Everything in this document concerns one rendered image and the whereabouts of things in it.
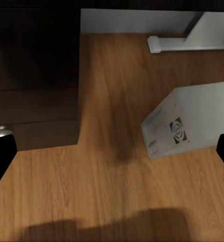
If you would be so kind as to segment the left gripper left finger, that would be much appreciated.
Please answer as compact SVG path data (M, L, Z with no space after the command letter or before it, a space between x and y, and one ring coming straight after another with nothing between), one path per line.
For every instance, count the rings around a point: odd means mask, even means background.
M0 137L0 180L17 152L16 141L12 134Z

